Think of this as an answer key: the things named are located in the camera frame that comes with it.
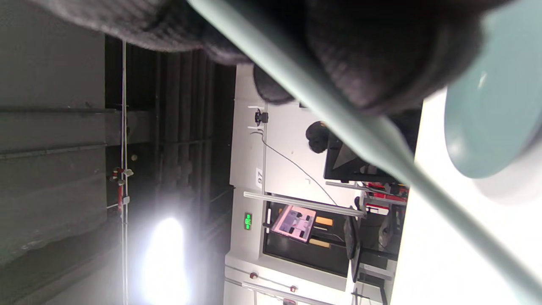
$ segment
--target number label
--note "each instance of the number label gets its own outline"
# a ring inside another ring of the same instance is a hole
[[[262,188],[262,182],[263,182],[262,170],[259,169],[259,168],[256,168],[256,187],[261,189]]]

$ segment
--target gloved hand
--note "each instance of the gloved hand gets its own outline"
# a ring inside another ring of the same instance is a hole
[[[184,0],[31,0],[52,13],[134,45],[166,52],[203,48],[226,65],[250,63]],[[298,40],[365,113],[394,113],[456,79],[482,45],[480,20],[511,0],[254,1]],[[256,68],[270,103],[293,97]]]

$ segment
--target green digital display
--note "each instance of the green digital display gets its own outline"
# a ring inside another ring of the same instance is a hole
[[[251,227],[252,227],[252,214],[245,213],[244,214],[244,229],[250,230]]]

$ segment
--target bright light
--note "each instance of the bright light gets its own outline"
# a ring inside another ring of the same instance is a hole
[[[144,294],[152,305],[186,304],[183,230],[173,218],[156,227],[145,257]]]

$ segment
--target gray wall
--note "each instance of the gray wall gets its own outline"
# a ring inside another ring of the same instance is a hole
[[[104,143],[104,114],[39,111],[104,108],[104,36],[26,1],[0,12],[1,265],[105,221],[106,179],[104,148],[45,151]]]

